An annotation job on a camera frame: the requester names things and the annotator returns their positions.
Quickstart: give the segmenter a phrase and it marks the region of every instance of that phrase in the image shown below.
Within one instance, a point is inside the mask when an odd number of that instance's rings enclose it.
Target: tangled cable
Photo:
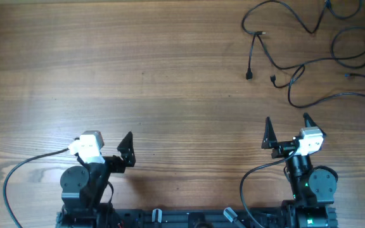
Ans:
[[[289,5],[287,5],[286,3],[283,3],[281,1],[275,1],[275,0],[268,0],[268,1],[264,1],[258,5],[256,5],[255,7],[253,7],[252,9],[248,10],[247,13],[245,14],[245,16],[243,17],[242,21],[241,21],[241,27],[242,29],[250,34],[250,35],[253,35],[253,39],[252,39],[252,45],[251,45],[251,48],[250,48],[250,54],[249,54],[249,59],[248,59],[248,68],[247,68],[247,73],[246,73],[246,79],[247,80],[250,80],[253,78],[253,73],[252,73],[252,70],[250,68],[250,64],[251,64],[251,60],[252,60],[252,53],[253,53],[253,47],[254,47],[254,42],[255,42],[255,38],[257,37],[261,43],[261,46],[263,47],[263,50],[264,50],[264,53],[266,54],[266,56],[268,57],[269,61],[271,62],[272,65],[274,65],[278,70],[289,70],[289,69],[293,69],[293,68],[297,68],[297,70],[295,71],[295,73],[292,75],[291,77],[291,80],[289,83],[285,84],[285,85],[276,85],[275,84],[275,80],[276,80],[276,76],[273,75],[271,76],[271,82],[273,83],[274,87],[275,88],[278,88],[278,89],[282,89],[284,87],[288,87],[288,102],[290,105],[292,105],[293,107],[296,107],[296,108],[307,108],[307,107],[311,107],[311,106],[314,106],[314,105],[317,105],[318,103],[320,102],[323,102],[323,101],[327,101],[331,98],[336,98],[336,97],[339,97],[339,96],[343,96],[343,95],[354,95],[354,96],[362,96],[362,97],[365,97],[365,94],[361,94],[361,93],[357,93],[357,92],[341,92],[341,93],[338,93],[338,94],[334,94],[334,95],[330,95],[330,96],[327,96],[325,98],[322,98],[322,99],[319,99],[313,103],[310,103],[310,104],[305,104],[305,105],[296,105],[296,104],[293,104],[292,101],[291,101],[291,96],[290,96],[290,93],[291,93],[291,86],[304,74],[305,72],[305,66],[309,63],[315,63],[317,61],[323,61],[323,60],[335,60],[338,64],[340,64],[341,66],[343,67],[346,67],[346,68],[351,68],[351,69],[360,69],[360,68],[363,68],[365,67],[365,62],[361,65],[357,65],[357,66],[352,66],[352,65],[348,65],[344,62],[342,62],[342,60],[352,60],[352,59],[355,59],[355,58],[358,58],[358,57],[361,57],[363,55],[365,55],[365,50],[360,53],[360,54],[357,54],[357,55],[354,55],[354,56],[349,56],[349,57],[336,57],[335,56],[335,52],[334,52],[334,47],[335,47],[335,42],[336,40],[338,39],[338,37],[344,33],[344,32],[348,32],[350,30],[363,30],[365,31],[365,27],[348,27],[348,28],[345,28],[345,29],[342,29],[341,31],[339,31],[339,33],[337,33],[337,35],[333,38],[332,40],[332,43],[331,43],[331,46],[330,46],[330,55],[331,57],[326,57],[326,58],[318,58],[316,60],[309,60],[309,61],[305,61],[303,63],[299,63],[297,65],[293,65],[293,66],[278,66],[274,60],[272,59],[271,55],[269,54],[267,48],[266,48],[266,45],[263,43],[263,40],[261,38],[261,35],[264,35],[265,32],[263,31],[256,31],[256,32],[252,32],[252,31],[249,31],[246,29],[245,27],[245,21],[246,19],[249,17],[250,13],[257,9],[259,6],[262,6],[266,3],[278,3],[282,6],[284,6],[285,8],[287,8],[288,10],[290,10],[290,12],[293,14],[293,16],[298,20],[298,22],[301,24],[301,26],[305,29],[306,32],[308,32],[309,34],[314,34],[320,24],[321,24],[321,21],[322,21],[322,18],[323,18],[323,15],[324,15],[324,12],[325,12],[325,9],[328,8],[329,11],[332,13],[332,15],[337,18],[337,19],[340,19],[340,20],[345,20],[345,19],[348,19],[350,17],[353,17],[355,14],[357,14],[361,8],[362,8],[362,0],[359,0],[359,6],[358,8],[356,9],[356,11],[349,15],[349,16],[340,16],[340,15],[337,15],[333,9],[332,9],[332,5],[331,5],[331,2],[330,0],[326,0],[325,2],[325,5],[324,5],[324,8],[322,9],[322,12],[321,14],[319,15],[319,18],[318,18],[318,21],[316,23],[316,26],[314,28],[314,30],[309,30],[305,23],[302,21],[302,19],[294,12],[293,9],[291,9],[291,7]],[[361,75],[361,74],[358,74],[358,73],[347,73],[346,74],[346,77],[349,77],[349,76],[355,76],[355,77],[361,77],[361,78],[364,78],[365,79],[365,75]]]

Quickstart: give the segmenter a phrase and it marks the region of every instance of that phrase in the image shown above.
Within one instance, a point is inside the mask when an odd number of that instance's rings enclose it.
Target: black bracket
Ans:
[[[120,152],[120,156],[125,161],[126,167],[134,167],[136,158],[134,156],[132,132],[127,133],[117,149]]]
[[[306,127],[318,127],[323,137],[326,137],[326,133],[313,121],[313,119],[304,113],[304,121]],[[292,151],[296,151],[299,147],[299,136],[295,136],[292,141],[278,142],[274,129],[272,127],[270,117],[266,118],[266,127],[264,130],[263,142],[261,144],[262,149],[272,149],[272,158],[284,158]]]

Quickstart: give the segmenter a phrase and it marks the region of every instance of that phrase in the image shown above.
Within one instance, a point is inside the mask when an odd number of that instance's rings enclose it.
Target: wire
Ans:
[[[290,176],[288,175],[288,168],[287,168],[287,166],[284,166],[283,172],[284,172],[284,175],[285,175],[286,179],[288,180],[288,182],[291,182]]]
[[[108,201],[108,210],[106,211],[105,227],[108,227],[108,216],[109,216],[109,211],[112,210],[112,197],[113,197],[113,186],[112,186],[112,183],[108,181],[108,185],[111,188],[112,194],[111,194],[111,198]]]
[[[4,202],[5,202],[6,209],[8,209],[8,213],[11,215],[11,218],[14,221],[14,223],[16,224],[17,227],[22,228],[22,226],[20,225],[18,219],[16,219],[15,215],[13,214],[12,209],[10,207],[10,203],[8,201],[8,198],[6,197],[6,186],[8,185],[8,181],[9,181],[11,175],[13,174],[13,172],[15,172],[16,169],[18,169],[19,167],[21,167],[22,165],[24,165],[28,162],[31,162],[31,161],[39,159],[39,158],[44,158],[44,157],[47,157],[47,156],[58,155],[60,153],[66,152],[66,151],[68,151],[68,148],[62,149],[61,151],[48,153],[48,154],[45,154],[45,155],[38,155],[38,156],[35,156],[33,158],[28,158],[25,161],[19,163],[15,167],[13,167],[13,169],[6,176],[5,181],[4,181],[4,185],[3,185]]]
[[[261,165],[259,167],[256,167],[256,168],[253,168],[251,169],[250,171],[248,171],[242,178],[241,178],[241,181],[240,181],[240,187],[239,187],[239,190],[240,190],[240,200],[241,200],[241,203],[243,204],[243,206],[245,207],[245,210],[248,214],[248,216],[254,221],[254,223],[256,223],[259,227],[261,228],[264,228],[258,221],[256,221],[256,219],[253,217],[252,213],[250,212],[250,210],[248,209],[247,207],[247,204],[246,204],[246,201],[245,201],[245,196],[243,195],[243,183],[245,182],[246,178],[253,172],[255,171],[258,171],[262,168],[267,168],[267,167],[271,167],[273,165],[277,165],[277,164],[280,164],[280,163],[283,163],[291,158],[293,158],[295,155],[295,151],[292,152],[292,154],[284,159],[281,159],[279,161],[275,161],[275,162],[271,162],[271,163],[268,163],[268,164],[265,164],[265,165]]]
[[[321,98],[321,99],[318,99],[317,101],[313,102],[313,103],[310,103],[310,104],[305,104],[305,105],[295,105],[292,103],[291,101],[291,97],[290,97],[290,93],[291,93],[291,86],[294,82],[294,76],[295,74],[298,72],[298,70],[294,73],[294,75],[292,75],[292,78],[290,80],[290,83],[288,85],[288,95],[287,95],[287,98],[288,98],[288,102],[290,103],[290,105],[292,105],[293,107],[296,107],[296,108],[308,108],[308,107],[311,107],[311,106],[314,106],[314,105],[317,105],[319,104],[320,102],[323,102],[323,101],[327,101],[329,99],[332,99],[332,98],[337,98],[337,97],[340,97],[340,96],[345,96],[345,95],[353,95],[353,96],[361,96],[361,97],[365,97],[365,94],[361,94],[361,93],[358,93],[358,92],[341,92],[341,93],[338,93],[338,94],[334,94],[334,95],[330,95],[330,96],[327,96],[325,98]],[[348,73],[345,75],[346,77],[350,77],[350,76],[355,76],[355,77],[362,77],[365,79],[365,75],[362,75],[362,74],[359,74],[359,73]]]
[[[323,99],[320,99],[316,102],[313,102],[311,104],[307,104],[307,105],[302,105],[302,106],[299,106],[299,105],[294,105],[292,102],[291,102],[291,99],[290,99],[290,91],[291,91],[291,86],[293,83],[295,83],[305,72],[305,66],[307,64],[310,64],[310,63],[315,63],[315,62],[318,62],[318,61],[324,61],[324,60],[335,60],[338,64],[340,64],[341,66],[343,67],[346,67],[346,68],[351,68],[351,69],[360,69],[360,68],[363,68],[365,67],[365,62],[361,65],[357,65],[357,66],[352,66],[352,65],[348,65],[348,64],[345,64],[342,62],[342,60],[352,60],[352,59],[355,59],[355,58],[358,58],[358,57],[361,57],[363,55],[365,55],[365,50],[360,53],[360,54],[357,54],[357,55],[354,55],[354,56],[349,56],[349,57],[336,57],[335,56],[335,52],[334,52],[334,47],[335,47],[335,42],[336,40],[338,39],[338,37],[344,33],[344,32],[348,32],[348,31],[351,31],[351,30],[363,30],[365,31],[365,27],[348,27],[348,28],[345,28],[345,29],[342,29],[341,31],[339,31],[336,36],[333,38],[332,40],[332,43],[331,43],[331,46],[330,46],[330,55],[331,57],[325,57],[325,58],[318,58],[318,59],[315,59],[315,60],[309,60],[309,61],[305,61],[303,63],[299,63],[299,64],[296,64],[296,65],[293,65],[293,66],[278,66],[273,58],[271,57],[271,55],[269,54],[267,48],[266,48],[266,45],[264,44],[262,38],[261,38],[261,35],[265,34],[264,32],[261,32],[261,31],[257,31],[257,32],[252,32],[252,31],[249,31],[247,30],[247,28],[245,27],[245,21],[246,19],[248,18],[248,16],[250,15],[250,13],[255,10],[256,8],[258,8],[259,6],[262,6],[266,3],[278,3],[282,6],[284,6],[285,8],[287,8],[292,14],[293,16],[298,20],[298,22],[301,24],[301,26],[305,29],[306,32],[308,32],[309,34],[314,34],[320,24],[321,24],[321,21],[322,21],[322,18],[323,18],[323,15],[324,15],[324,12],[325,12],[325,9],[328,8],[330,10],[330,12],[332,13],[332,15],[335,17],[335,18],[338,18],[338,19],[341,19],[341,20],[344,20],[344,19],[348,19],[352,16],[354,16],[355,14],[357,14],[361,8],[362,8],[362,0],[359,0],[359,6],[356,10],[356,12],[354,12],[353,14],[349,15],[349,16],[339,16],[337,15],[333,9],[332,9],[332,5],[331,5],[331,2],[330,0],[326,0],[325,2],[325,5],[322,9],[322,12],[321,14],[319,15],[319,18],[318,18],[318,21],[316,23],[316,26],[314,27],[314,30],[309,30],[305,23],[302,21],[302,19],[294,12],[293,9],[291,9],[291,7],[281,1],[275,1],[275,0],[268,0],[268,1],[264,1],[256,6],[254,6],[253,8],[251,8],[250,10],[247,11],[247,13],[245,14],[245,16],[243,17],[242,21],[241,21],[241,27],[242,29],[250,34],[250,35],[253,35],[253,40],[252,40],[252,45],[251,45],[251,48],[250,48],[250,54],[249,54],[249,61],[248,61],[248,74],[252,75],[251,73],[251,69],[250,69],[250,62],[251,62],[251,59],[252,59],[252,51],[253,51],[253,46],[254,46],[254,40],[255,38],[257,37],[258,40],[260,41],[260,44],[261,46],[263,47],[263,50],[264,50],[264,53],[266,54],[267,58],[269,59],[269,61],[271,62],[272,65],[274,65],[278,70],[289,70],[289,69],[293,69],[293,68],[297,68],[298,69],[295,71],[295,73],[293,74],[293,77],[291,78],[291,81],[285,85],[276,85],[275,84],[275,80],[276,80],[276,76],[273,75],[271,77],[271,82],[273,84],[273,86],[275,88],[278,88],[278,89],[281,89],[281,88],[284,88],[284,87],[287,87],[288,86],[288,102],[290,105],[292,105],[293,107],[296,107],[296,108],[306,108],[306,107],[310,107],[310,106],[314,106],[314,105],[317,105],[318,103],[320,102],[323,102],[323,101],[327,101],[331,98],[336,98],[336,97],[339,97],[339,96],[343,96],[343,95],[356,95],[356,96],[364,96],[365,97],[365,94],[359,94],[359,93],[356,93],[356,92],[343,92],[343,93],[340,93],[340,94],[334,94],[332,96],[328,96],[326,98],[323,98]],[[296,76],[296,74],[298,73],[298,71],[302,69],[302,71],[299,73],[298,77],[294,78]],[[359,74],[356,74],[356,73],[350,73],[350,74],[346,74],[346,75],[353,75],[353,76],[360,76],[360,77],[364,77],[365,78],[365,75],[359,75]]]

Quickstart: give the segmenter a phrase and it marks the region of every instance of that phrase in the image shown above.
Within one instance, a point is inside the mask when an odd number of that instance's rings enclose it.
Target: cable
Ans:
[[[108,210],[106,211],[105,227],[108,227],[108,216],[109,216],[109,211],[112,210],[112,197],[113,197],[113,185],[109,181],[108,181],[108,185],[111,188],[112,194],[111,194],[111,198],[108,201]]]
[[[361,93],[358,93],[358,92],[341,92],[341,93],[338,93],[338,94],[334,94],[334,95],[330,95],[330,96],[327,96],[325,98],[321,98],[321,99],[318,99],[317,101],[313,102],[313,103],[310,103],[310,104],[305,104],[305,105],[295,105],[292,103],[291,101],[291,97],[290,97],[290,93],[291,93],[291,86],[292,84],[294,83],[294,76],[297,74],[298,70],[294,73],[294,75],[292,75],[292,78],[290,80],[290,83],[288,85],[288,95],[287,95],[287,98],[288,98],[288,102],[290,103],[290,105],[292,105],[293,107],[296,107],[296,108],[308,108],[308,107],[311,107],[311,106],[314,106],[314,105],[317,105],[319,104],[320,102],[323,102],[323,101],[327,101],[329,99],[332,99],[332,98],[337,98],[337,97],[340,97],[340,96],[344,96],[344,95],[353,95],[353,96],[362,96],[362,97],[365,97],[365,94],[361,94]],[[347,73],[345,74],[346,77],[351,77],[351,76],[355,76],[355,77],[362,77],[365,79],[365,75],[362,75],[362,74],[359,74],[359,73]]]
[[[276,80],[276,76],[273,75],[271,76],[271,82],[273,83],[273,86],[275,88],[284,88],[284,87],[287,87],[288,86],[288,102],[290,105],[296,107],[296,108],[306,108],[306,107],[310,107],[310,106],[314,106],[314,105],[317,105],[318,103],[320,102],[323,102],[323,101],[327,101],[331,98],[335,98],[335,97],[339,97],[339,96],[343,96],[343,95],[356,95],[356,96],[364,96],[365,97],[365,94],[359,94],[359,93],[355,93],[355,92],[343,92],[343,93],[340,93],[340,94],[334,94],[332,96],[328,96],[327,98],[323,98],[323,99],[320,99],[316,102],[313,102],[311,104],[307,104],[307,105],[302,105],[302,106],[298,106],[298,105],[294,105],[292,102],[291,102],[291,99],[290,99],[290,87],[292,86],[293,83],[295,83],[305,72],[305,66],[309,63],[315,63],[317,61],[323,61],[323,60],[335,60],[338,64],[340,64],[341,66],[343,67],[346,67],[346,68],[351,68],[351,69],[360,69],[360,68],[363,68],[365,67],[365,62],[361,65],[357,65],[357,66],[352,66],[352,65],[348,65],[348,64],[345,64],[343,62],[341,62],[341,60],[352,60],[352,59],[355,59],[355,58],[358,58],[360,56],[363,56],[365,55],[365,50],[360,53],[360,54],[357,54],[357,55],[354,55],[354,56],[349,56],[349,57],[336,57],[335,56],[335,52],[334,52],[334,47],[335,47],[335,42],[336,40],[338,39],[338,37],[344,33],[344,32],[348,32],[350,30],[363,30],[365,31],[365,27],[348,27],[348,28],[345,28],[345,29],[342,29],[341,31],[339,31],[336,36],[333,38],[332,40],[332,43],[331,43],[331,47],[330,47],[330,55],[331,57],[325,57],[325,58],[318,58],[316,60],[309,60],[309,61],[305,61],[303,63],[299,63],[297,65],[293,65],[293,66],[286,66],[286,67],[282,67],[282,66],[278,66],[273,58],[271,57],[271,55],[269,54],[267,48],[266,48],[266,45],[263,43],[263,40],[261,38],[261,35],[265,34],[265,32],[261,32],[261,31],[257,31],[257,32],[252,32],[252,31],[249,31],[246,29],[245,27],[245,21],[246,19],[248,18],[248,16],[250,15],[250,13],[255,10],[256,8],[258,8],[259,6],[262,6],[266,3],[278,3],[278,4],[281,4],[282,6],[284,6],[285,8],[287,8],[288,10],[290,10],[290,12],[293,14],[293,16],[298,20],[298,22],[301,24],[301,26],[305,29],[306,32],[308,32],[309,34],[314,34],[320,24],[321,24],[321,21],[322,21],[322,18],[323,18],[323,15],[324,15],[324,12],[325,12],[325,9],[328,8],[330,10],[330,12],[332,13],[332,15],[337,18],[337,19],[341,19],[341,20],[344,20],[344,19],[348,19],[352,16],[354,16],[355,14],[357,14],[361,8],[362,8],[362,0],[359,0],[359,6],[356,10],[356,12],[354,12],[353,14],[349,15],[349,16],[339,16],[337,15],[333,9],[332,9],[332,5],[331,5],[331,2],[330,0],[326,0],[325,2],[325,5],[322,9],[322,12],[321,14],[319,15],[319,18],[318,18],[318,21],[316,23],[316,26],[314,28],[314,30],[309,30],[305,23],[302,21],[302,19],[294,12],[293,9],[291,9],[291,7],[281,1],[275,1],[275,0],[268,0],[268,1],[264,1],[256,6],[254,6],[253,8],[251,8],[250,10],[247,11],[247,13],[245,14],[245,16],[243,17],[242,21],[241,21],[241,27],[242,29],[250,34],[250,35],[253,35],[253,40],[252,40],[252,45],[251,45],[251,48],[250,48],[250,53],[249,53],[249,61],[248,61],[248,69],[247,69],[247,73],[246,73],[246,79],[250,80],[252,77],[253,77],[253,73],[251,71],[251,68],[250,68],[250,63],[251,63],[251,59],[252,59],[252,51],[253,51],[253,46],[254,46],[254,40],[255,38],[257,37],[258,40],[260,41],[260,44],[261,46],[263,47],[263,50],[264,50],[264,53],[266,54],[267,58],[269,59],[269,61],[271,62],[272,65],[274,65],[278,70],[289,70],[289,69],[293,69],[293,68],[296,68],[298,67],[298,69],[295,71],[295,73],[293,74],[293,77],[291,78],[291,81],[285,85],[276,85],[275,84],[275,80]],[[302,71],[300,72],[300,74],[298,75],[298,77],[296,77],[294,79],[294,76],[296,76],[296,74],[298,73],[298,71],[302,69]],[[365,75],[362,76],[362,75],[359,75],[359,74],[356,74],[356,73],[350,73],[350,74],[346,74],[346,75],[353,75],[353,76],[360,76],[360,77],[364,77],[365,78]]]
[[[4,181],[4,185],[3,185],[4,202],[5,202],[6,209],[8,209],[8,213],[11,215],[11,218],[14,221],[14,223],[16,224],[17,227],[22,228],[22,226],[20,225],[18,219],[16,219],[15,215],[13,214],[12,209],[10,207],[10,203],[8,202],[8,198],[6,197],[6,186],[8,185],[8,181],[9,181],[11,175],[13,174],[13,172],[15,172],[16,169],[18,169],[19,167],[21,167],[23,164],[26,164],[28,162],[31,162],[31,161],[36,160],[36,159],[39,159],[39,158],[44,158],[44,157],[52,156],[52,155],[58,155],[60,153],[66,152],[66,151],[68,151],[68,148],[62,149],[61,151],[57,151],[57,152],[53,152],[53,153],[48,153],[48,154],[45,154],[45,155],[38,155],[38,156],[35,156],[33,158],[28,158],[25,161],[19,163],[15,167],[13,167],[13,169],[6,176],[5,181]]]
[[[246,204],[246,201],[245,201],[245,196],[243,195],[243,183],[245,182],[245,179],[247,178],[247,176],[249,176],[251,173],[255,172],[255,171],[258,171],[262,168],[267,168],[267,167],[271,167],[273,165],[277,165],[277,164],[280,164],[280,163],[283,163],[291,158],[293,158],[295,155],[295,151],[292,152],[292,154],[284,159],[281,159],[279,161],[275,161],[275,162],[271,162],[271,163],[268,163],[268,164],[265,164],[265,165],[261,165],[259,167],[256,167],[256,168],[253,168],[251,169],[250,171],[248,171],[242,178],[241,178],[241,181],[240,181],[240,187],[239,187],[239,190],[240,190],[240,200],[241,200],[241,203],[243,204],[243,206],[245,207],[245,210],[248,214],[248,216],[261,228],[264,228],[258,221],[256,221],[256,219],[253,217],[252,213],[250,212],[250,210],[248,209],[247,207],[247,204]]]
[[[283,172],[284,172],[284,175],[285,175],[286,179],[288,180],[288,182],[291,182],[290,176],[288,175],[288,169],[286,166],[284,166]]]

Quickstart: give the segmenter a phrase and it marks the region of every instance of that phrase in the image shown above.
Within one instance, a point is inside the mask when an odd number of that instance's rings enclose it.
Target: wooden table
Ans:
[[[260,148],[265,118],[272,118],[284,141],[303,127],[305,111],[328,134],[312,162],[340,176],[334,204],[340,227],[365,227],[365,98],[291,107],[287,90],[273,88],[269,76],[275,73],[283,83],[293,71],[271,66],[258,42],[254,79],[246,81],[251,37],[240,22],[258,2],[0,6],[0,227],[15,226],[3,203],[6,174],[18,162],[66,148],[75,136],[95,129],[102,131],[104,155],[113,154],[129,130],[134,133],[136,166],[110,178],[115,208],[241,209],[241,177],[272,161],[270,151]],[[286,2],[310,28],[324,4]],[[348,1],[336,10],[347,14],[356,6]],[[280,65],[329,56],[334,35],[351,25],[365,25],[365,5],[346,21],[327,11],[316,35],[306,34],[278,4],[263,6],[248,21],[267,32],[264,41]],[[364,33],[344,34],[336,54],[359,53],[364,39]],[[346,80],[346,72],[334,61],[308,65],[293,87],[294,102],[365,91],[365,81]],[[14,173],[8,198],[24,227],[54,226],[62,206],[61,173],[75,164],[63,154]],[[249,177],[250,206],[291,199],[282,169]]]

